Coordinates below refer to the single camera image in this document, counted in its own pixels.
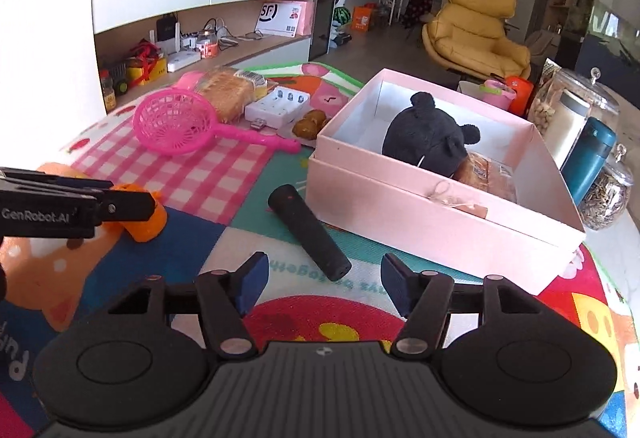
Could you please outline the teal thermos bottle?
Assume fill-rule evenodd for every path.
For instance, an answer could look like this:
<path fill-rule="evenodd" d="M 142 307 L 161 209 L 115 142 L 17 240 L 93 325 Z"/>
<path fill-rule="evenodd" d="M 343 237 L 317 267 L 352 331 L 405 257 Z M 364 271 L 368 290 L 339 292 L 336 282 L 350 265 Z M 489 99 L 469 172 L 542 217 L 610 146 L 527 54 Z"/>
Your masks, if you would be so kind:
<path fill-rule="evenodd" d="M 594 117 L 587 119 L 561 169 L 567 190 L 576 206 L 597 178 L 616 140 L 615 131 L 601 120 Z"/>

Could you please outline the orange shopping bag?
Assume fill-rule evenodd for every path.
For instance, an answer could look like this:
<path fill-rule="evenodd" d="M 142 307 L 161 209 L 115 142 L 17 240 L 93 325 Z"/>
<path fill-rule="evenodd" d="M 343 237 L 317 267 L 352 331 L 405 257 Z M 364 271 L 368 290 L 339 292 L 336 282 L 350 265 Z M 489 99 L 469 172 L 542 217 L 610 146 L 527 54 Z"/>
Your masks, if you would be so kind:
<path fill-rule="evenodd" d="M 371 5 L 355 6 L 352 13 L 352 30 L 366 32 L 371 28 L 374 19 L 376 7 Z"/>

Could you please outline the orange pumpkin toy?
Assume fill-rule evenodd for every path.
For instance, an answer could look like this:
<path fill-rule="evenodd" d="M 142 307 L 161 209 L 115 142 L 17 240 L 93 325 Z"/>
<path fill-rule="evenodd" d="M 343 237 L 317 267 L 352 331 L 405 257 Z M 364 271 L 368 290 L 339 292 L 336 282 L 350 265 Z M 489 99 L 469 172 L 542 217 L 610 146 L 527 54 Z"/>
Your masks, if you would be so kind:
<path fill-rule="evenodd" d="M 114 220 L 137 243 L 148 243 L 166 227 L 168 214 L 160 203 L 160 193 L 134 183 L 116 184 Z"/>

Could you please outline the large glass nut jar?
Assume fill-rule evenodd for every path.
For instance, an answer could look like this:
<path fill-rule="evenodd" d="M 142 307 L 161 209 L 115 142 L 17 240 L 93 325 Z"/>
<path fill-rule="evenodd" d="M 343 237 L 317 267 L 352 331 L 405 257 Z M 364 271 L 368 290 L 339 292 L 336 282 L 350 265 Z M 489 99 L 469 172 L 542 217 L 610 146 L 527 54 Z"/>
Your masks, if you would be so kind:
<path fill-rule="evenodd" d="M 564 106 L 587 118 L 597 118 L 616 132 L 620 123 L 620 104 L 613 98 L 612 90 L 600 81 L 601 76 L 599 67 L 591 68 L 587 77 L 569 69 L 548 69 L 534 95 L 527 119 L 544 135 L 555 113 Z"/>

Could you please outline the colourful play mat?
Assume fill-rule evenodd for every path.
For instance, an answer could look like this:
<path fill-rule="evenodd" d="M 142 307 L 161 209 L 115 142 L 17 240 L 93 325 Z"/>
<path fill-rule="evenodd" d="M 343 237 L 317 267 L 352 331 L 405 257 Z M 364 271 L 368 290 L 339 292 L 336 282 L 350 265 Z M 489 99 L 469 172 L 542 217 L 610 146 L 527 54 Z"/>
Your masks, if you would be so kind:
<path fill-rule="evenodd" d="M 283 184 L 306 203 L 314 152 L 218 142 L 165 158 L 143 148 L 132 117 L 121 111 L 64 175 L 160 193 L 166 227 L 148 243 L 113 222 L 92 239 L 6 238 L 3 436 L 638 435 L 639 334 L 606 273 L 637 265 L 632 221 L 598 235 L 602 255 L 585 239 L 534 295 L 315 215 L 352 264 L 331 282 L 268 205 Z M 515 201 L 511 169 L 477 144 L 449 179 Z M 243 323 L 258 354 L 218 358 L 198 323 L 195 280 L 238 270 L 256 251 L 269 280 Z M 382 285 L 387 253 L 454 279 L 445 340 L 427 360 L 390 354 L 406 319 Z"/>

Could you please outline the black cylinder tube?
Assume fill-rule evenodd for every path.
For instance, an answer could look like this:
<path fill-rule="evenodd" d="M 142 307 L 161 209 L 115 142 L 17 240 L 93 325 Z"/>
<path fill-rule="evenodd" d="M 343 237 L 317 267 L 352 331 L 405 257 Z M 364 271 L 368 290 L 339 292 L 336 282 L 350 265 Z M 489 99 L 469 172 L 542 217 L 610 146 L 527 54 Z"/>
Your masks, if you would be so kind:
<path fill-rule="evenodd" d="M 349 259 L 292 184 L 274 189 L 268 205 L 329 281 L 337 282 L 349 273 Z"/>

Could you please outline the white thermos bottle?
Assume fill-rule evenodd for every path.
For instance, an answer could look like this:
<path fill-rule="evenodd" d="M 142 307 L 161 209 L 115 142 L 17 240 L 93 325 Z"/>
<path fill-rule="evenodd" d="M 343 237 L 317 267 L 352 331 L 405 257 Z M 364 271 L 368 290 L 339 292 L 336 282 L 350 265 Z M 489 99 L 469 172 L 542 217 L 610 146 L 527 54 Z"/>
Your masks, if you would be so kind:
<path fill-rule="evenodd" d="M 582 132 L 589 111 L 590 104 L 572 91 L 564 90 L 560 95 L 544 132 L 544 143 L 559 169 Z"/>

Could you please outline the pink toy bucket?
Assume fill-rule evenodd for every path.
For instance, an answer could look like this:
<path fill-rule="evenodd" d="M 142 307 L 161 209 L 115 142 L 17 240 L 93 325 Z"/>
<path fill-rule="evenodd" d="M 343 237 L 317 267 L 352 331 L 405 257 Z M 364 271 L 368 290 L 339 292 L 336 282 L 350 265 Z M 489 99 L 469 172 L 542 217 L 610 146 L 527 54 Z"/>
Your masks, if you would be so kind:
<path fill-rule="evenodd" d="M 500 80 L 485 80 L 478 90 L 480 90 L 480 99 L 483 102 L 504 111 L 509 109 L 516 98 L 516 92 Z"/>

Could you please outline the pink plastic strainer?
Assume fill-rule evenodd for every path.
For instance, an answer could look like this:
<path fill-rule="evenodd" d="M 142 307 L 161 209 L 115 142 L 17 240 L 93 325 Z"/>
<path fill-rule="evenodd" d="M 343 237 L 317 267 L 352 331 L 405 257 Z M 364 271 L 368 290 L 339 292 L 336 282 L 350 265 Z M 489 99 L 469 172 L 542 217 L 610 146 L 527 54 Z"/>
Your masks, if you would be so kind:
<path fill-rule="evenodd" d="M 279 135 L 261 135 L 254 130 L 223 124 L 206 98 L 179 88 L 146 94 L 134 110 L 132 127 L 146 149 L 166 156 L 196 152 L 213 138 L 262 145 L 290 154 L 302 148 L 299 142 Z"/>

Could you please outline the small glass seed jar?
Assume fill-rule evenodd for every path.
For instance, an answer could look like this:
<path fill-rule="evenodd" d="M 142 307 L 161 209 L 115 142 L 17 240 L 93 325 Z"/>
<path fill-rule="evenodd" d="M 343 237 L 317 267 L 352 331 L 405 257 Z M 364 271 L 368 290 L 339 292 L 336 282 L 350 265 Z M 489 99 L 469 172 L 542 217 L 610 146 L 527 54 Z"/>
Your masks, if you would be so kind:
<path fill-rule="evenodd" d="M 627 147 L 618 143 L 578 205 L 585 227 L 600 231 L 610 227 L 626 209 L 634 175 L 625 163 Z"/>

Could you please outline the bagged sliced bread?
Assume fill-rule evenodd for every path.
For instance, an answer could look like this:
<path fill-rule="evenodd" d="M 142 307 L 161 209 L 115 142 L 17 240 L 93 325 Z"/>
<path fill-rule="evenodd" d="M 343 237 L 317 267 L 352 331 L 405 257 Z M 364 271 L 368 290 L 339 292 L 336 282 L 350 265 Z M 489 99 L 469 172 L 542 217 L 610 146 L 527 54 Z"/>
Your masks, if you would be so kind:
<path fill-rule="evenodd" d="M 268 81 L 256 72 L 221 67 L 206 72 L 195 91 L 213 106 L 220 123 L 230 124 L 243 115 L 248 104 L 268 93 Z"/>

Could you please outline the fish tank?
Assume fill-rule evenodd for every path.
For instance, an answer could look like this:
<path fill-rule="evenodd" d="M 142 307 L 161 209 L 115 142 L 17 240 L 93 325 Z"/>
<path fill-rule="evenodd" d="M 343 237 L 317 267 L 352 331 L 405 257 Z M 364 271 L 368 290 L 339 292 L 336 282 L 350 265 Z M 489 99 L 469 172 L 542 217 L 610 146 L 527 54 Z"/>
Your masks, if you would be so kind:
<path fill-rule="evenodd" d="M 587 25 L 580 35 L 575 63 L 578 74 L 589 77 L 597 68 L 598 83 L 639 106 L 639 23 L 628 22 L 623 14 L 599 0 L 588 6 Z"/>

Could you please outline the pink gift box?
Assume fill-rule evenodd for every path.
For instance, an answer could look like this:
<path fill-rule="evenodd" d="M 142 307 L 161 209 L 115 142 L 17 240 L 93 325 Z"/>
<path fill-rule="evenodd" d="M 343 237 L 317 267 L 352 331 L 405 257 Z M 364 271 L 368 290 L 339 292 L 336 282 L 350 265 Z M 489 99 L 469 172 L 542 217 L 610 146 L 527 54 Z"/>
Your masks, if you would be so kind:
<path fill-rule="evenodd" d="M 475 152 L 510 168 L 515 201 L 382 155 L 390 122 L 426 91 Z M 541 293 L 586 232 L 560 170 L 528 121 L 457 91 L 383 69 L 319 133 L 306 203 L 323 222 L 477 277 L 498 274 Z"/>

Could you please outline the white SF parcel box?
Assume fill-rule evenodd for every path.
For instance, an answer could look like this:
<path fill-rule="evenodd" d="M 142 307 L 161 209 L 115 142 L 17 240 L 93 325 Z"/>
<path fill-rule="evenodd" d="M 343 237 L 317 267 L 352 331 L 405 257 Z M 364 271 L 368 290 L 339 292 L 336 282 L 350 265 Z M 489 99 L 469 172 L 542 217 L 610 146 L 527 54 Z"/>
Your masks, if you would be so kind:
<path fill-rule="evenodd" d="M 272 0 L 262 4 L 255 30 L 267 36 L 305 37 L 314 26 L 312 0 Z"/>

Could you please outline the orange container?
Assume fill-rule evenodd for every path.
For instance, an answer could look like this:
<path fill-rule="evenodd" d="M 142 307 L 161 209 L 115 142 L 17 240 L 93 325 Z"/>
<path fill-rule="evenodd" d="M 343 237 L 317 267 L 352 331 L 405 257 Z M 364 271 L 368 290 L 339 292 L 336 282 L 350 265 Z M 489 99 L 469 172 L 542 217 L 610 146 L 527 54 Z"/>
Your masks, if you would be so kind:
<path fill-rule="evenodd" d="M 533 83 L 518 76 L 509 76 L 506 77 L 506 85 L 515 93 L 515 98 L 509 106 L 509 112 L 516 116 L 522 116 L 525 113 L 530 94 L 534 90 Z"/>

